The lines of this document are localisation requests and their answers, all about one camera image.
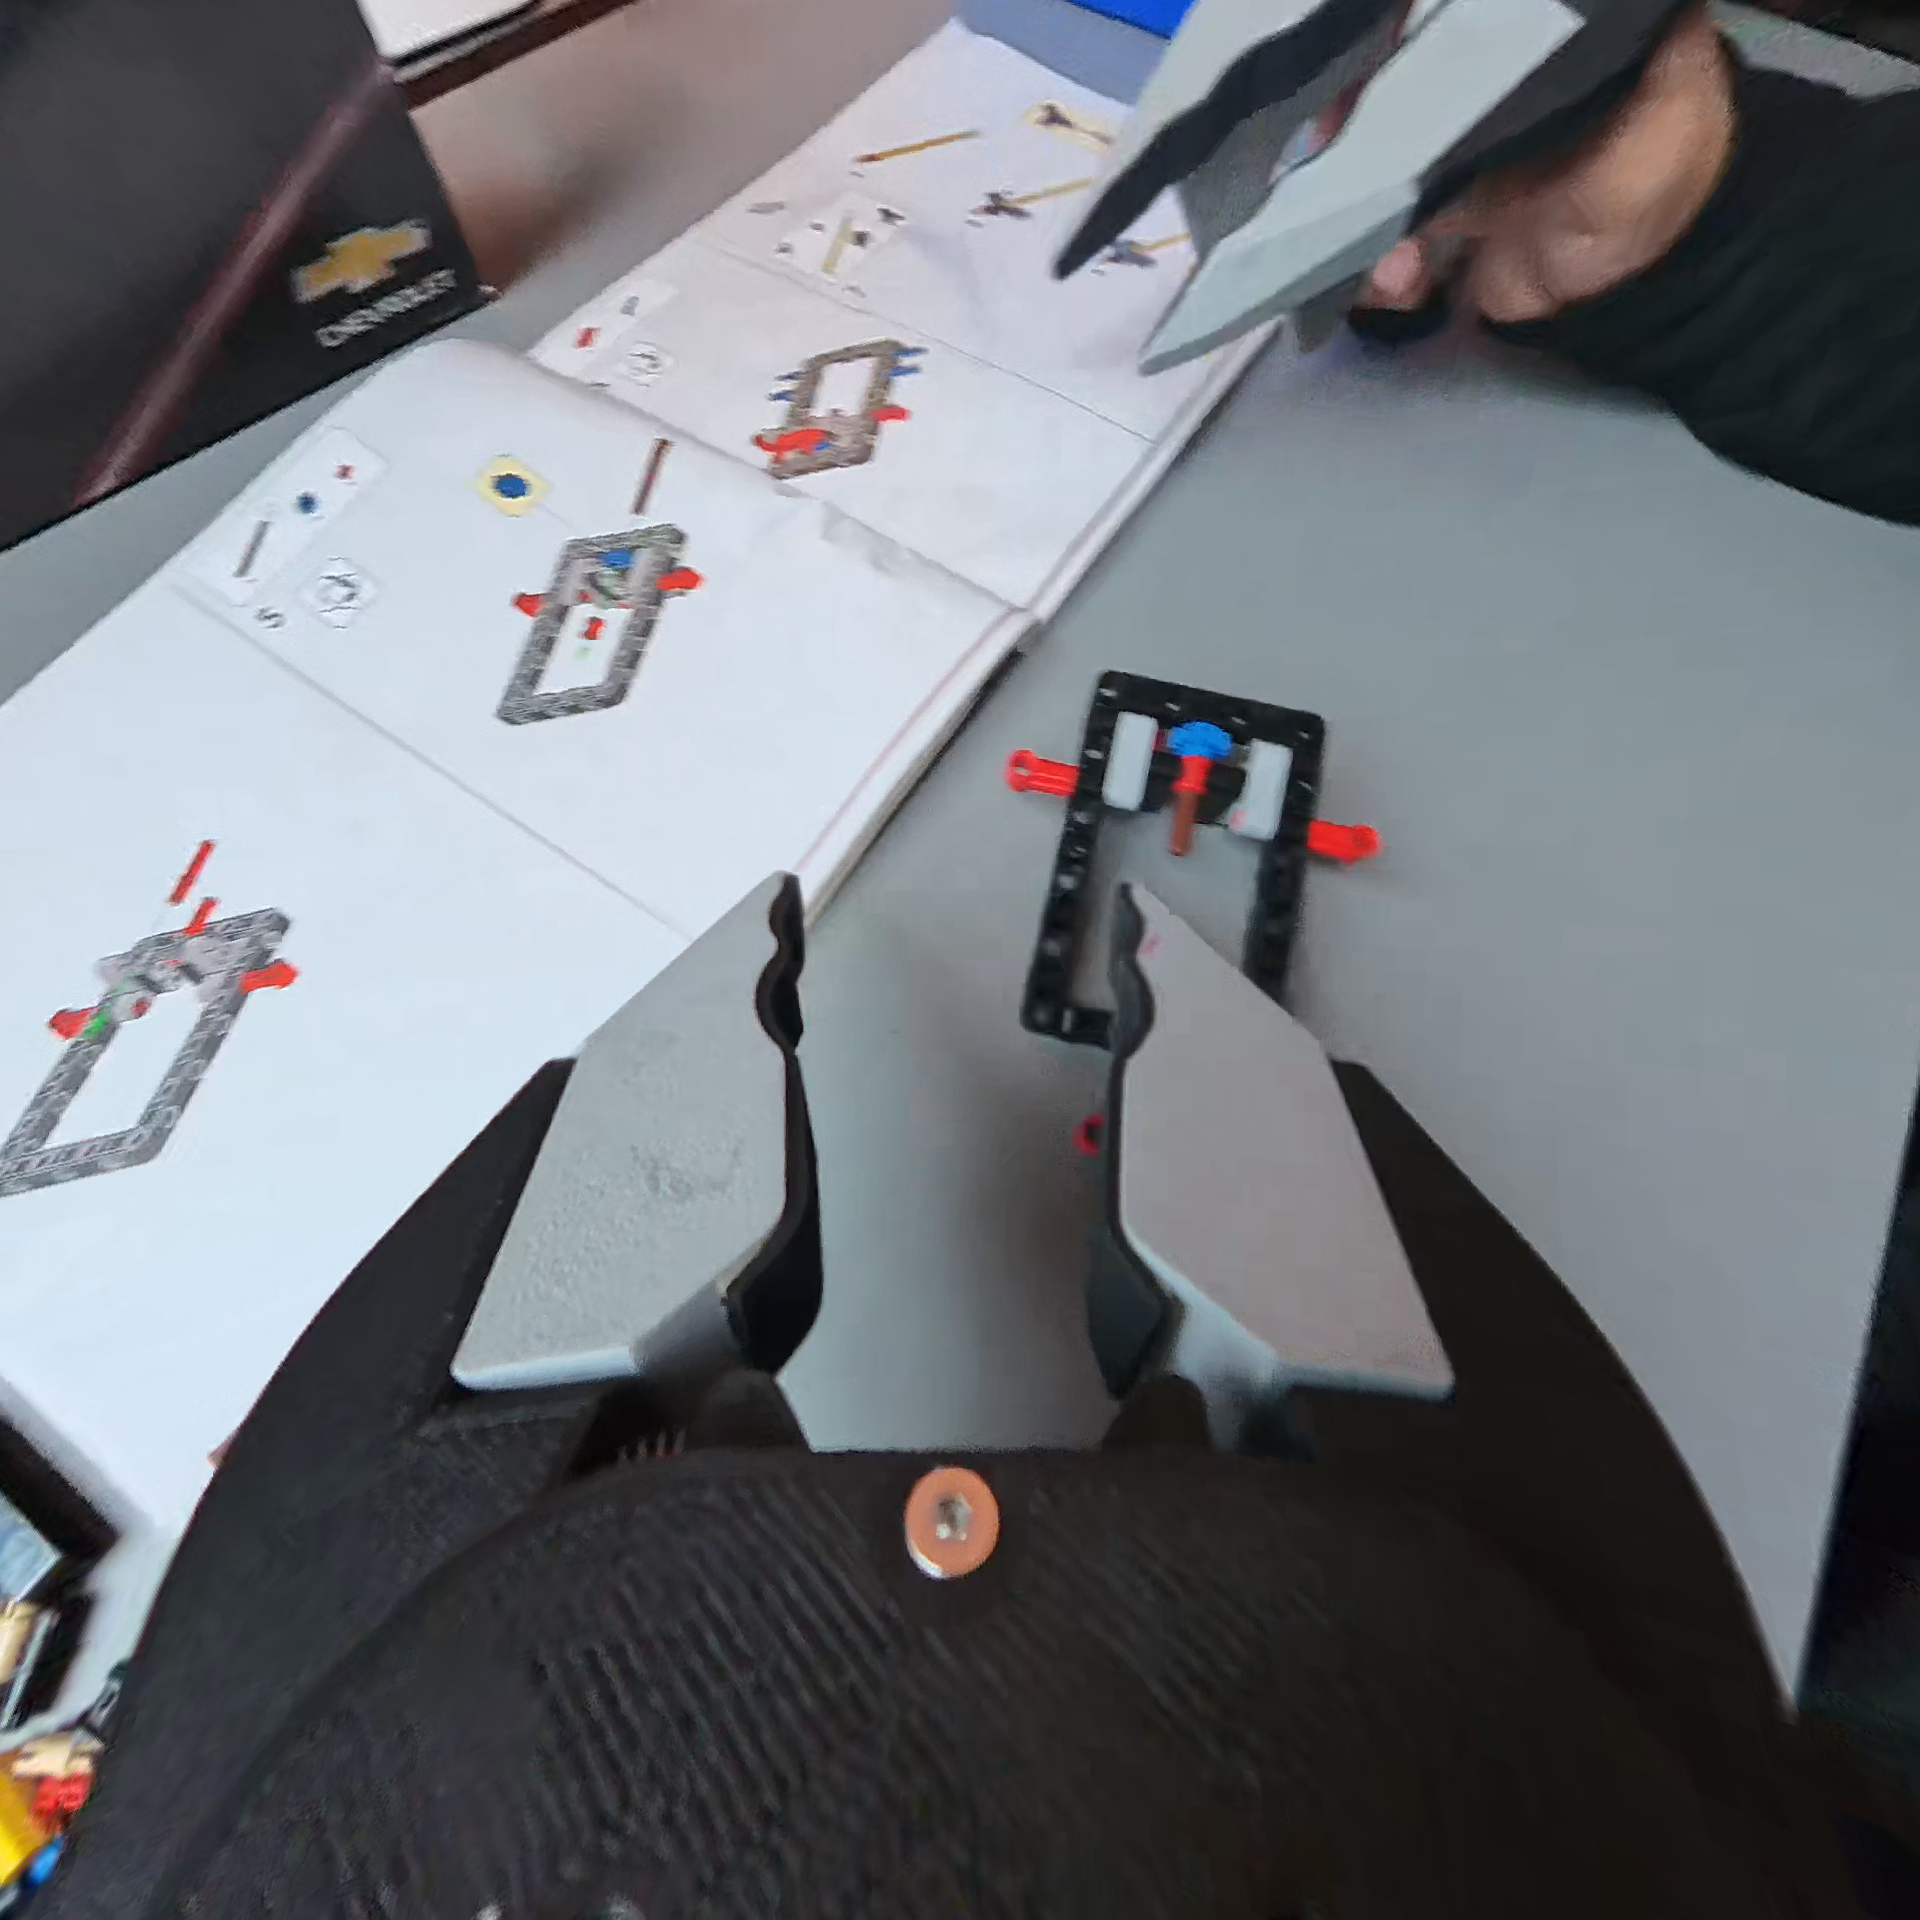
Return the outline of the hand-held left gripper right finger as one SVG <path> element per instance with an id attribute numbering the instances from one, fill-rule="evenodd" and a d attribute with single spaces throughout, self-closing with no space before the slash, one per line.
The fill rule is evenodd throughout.
<path id="1" fill-rule="evenodd" d="M 1110 975 L 1088 1273 L 1110 1393 L 1448 1402 L 1454 1365 L 1322 1042 L 1140 885 L 1118 889 Z"/>

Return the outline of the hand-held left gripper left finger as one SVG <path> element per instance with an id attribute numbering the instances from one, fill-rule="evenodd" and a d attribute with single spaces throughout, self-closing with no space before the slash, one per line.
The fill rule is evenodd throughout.
<path id="1" fill-rule="evenodd" d="M 778 1377 L 826 1294 L 801 1070 L 804 902 L 774 874 L 575 1056 L 450 1377 Z"/>

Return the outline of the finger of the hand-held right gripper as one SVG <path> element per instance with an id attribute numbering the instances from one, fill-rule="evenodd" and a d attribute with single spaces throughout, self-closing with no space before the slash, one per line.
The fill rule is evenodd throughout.
<path id="1" fill-rule="evenodd" d="M 1195 261 L 1140 353 L 1177 368 L 1368 275 L 1412 224 L 1425 178 L 1583 27 L 1556 3 L 1452 3 L 1384 59 L 1318 157 L 1276 174 Z"/>
<path id="2" fill-rule="evenodd" d="M 1194 6 L 1105 159 L 1055 277 L 1081 272 L 1166 193 L 1207 258 L 1259 211 L 1298 136 L 1375 73 L 1402 22 L 1402 3 Z"/>

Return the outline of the black lego frame assembly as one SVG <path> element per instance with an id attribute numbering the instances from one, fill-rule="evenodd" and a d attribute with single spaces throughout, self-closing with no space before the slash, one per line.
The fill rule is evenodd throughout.
<path id="1" fill-rule="evenodd" d="M 1313 712 L 1112 670 L 1095 687 L 1074 760 L 1012 752 L 1007 785 L 1063 805 L 1025 975 L 1023 1026 L 1046 1040 L 1110 1046 L 1114 1016 L 1081 1001 L 1072 983 L 1094 931 L 1099 837 L 1131 819 L 1166 819 L 1177 858 L 1203 832 L 1223 832 L 1257 853 L 1240 967 L 1281 1001 L 1311 865 L 1355 866 L 1384 851 L 1376 829 L 1320 814 L 1327 743 L 1328 728 Z M 1215 762 L 1204 799 L 1172 792 L 1182 757 L 1191 754 Z"/>

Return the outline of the pile of lego pieces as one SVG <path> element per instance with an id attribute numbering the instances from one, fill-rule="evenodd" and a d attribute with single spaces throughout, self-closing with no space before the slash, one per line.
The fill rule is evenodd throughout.
<path id="1" fill-rule="evenodd" d="M 60 1699 L 95 1616 L 115 1525 L 3 1422 L 3 1917 L 27 1917 L 86 1807 L 105 1737 Z"/>

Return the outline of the person's right forearm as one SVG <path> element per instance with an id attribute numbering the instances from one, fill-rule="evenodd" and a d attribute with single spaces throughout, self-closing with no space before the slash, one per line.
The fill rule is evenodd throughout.
<path id="1" fill-rule="evenodd" d="M 1590 302 L 1489 333 L 1658 401 L 1729 464 L 1915 527 L 1919 95 L 1732 73 L 1732 153 L 1683 239 Z"/>

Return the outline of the lego instruction booklet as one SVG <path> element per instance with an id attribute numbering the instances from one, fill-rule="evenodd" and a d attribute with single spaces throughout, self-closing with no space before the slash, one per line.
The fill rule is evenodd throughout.
<path id="1" fill-rule="evenodd" d="M 346 1270 L 768 874 L 823 905 L 1257 344 L 960 16 L 530 350 L 394 357 L 4 703 L 4 1415 L 182 1530 Z"/>

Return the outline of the black lego car box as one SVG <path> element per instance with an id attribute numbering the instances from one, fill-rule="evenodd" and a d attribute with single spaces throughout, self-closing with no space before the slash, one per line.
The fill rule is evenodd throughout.
<path id="1" fill-rule="evenodd" d="M 482 302 L 359 6 L 3 6 L 4 547 Z"/>

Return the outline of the person's right hand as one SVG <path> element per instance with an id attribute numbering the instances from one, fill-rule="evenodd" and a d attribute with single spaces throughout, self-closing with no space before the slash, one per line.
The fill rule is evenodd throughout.
<path id="1" fill-rule="evenodd" d="M 1732 157 L 1735 83 L 1708 6 L 1689 6 L 1638 88 L 1571 152 L 1479 178 L 1400 240 L 1354 314 L 1452 293 L 1479 320 L 1551 320 L 1641 275 L 1706 209 Z"/>

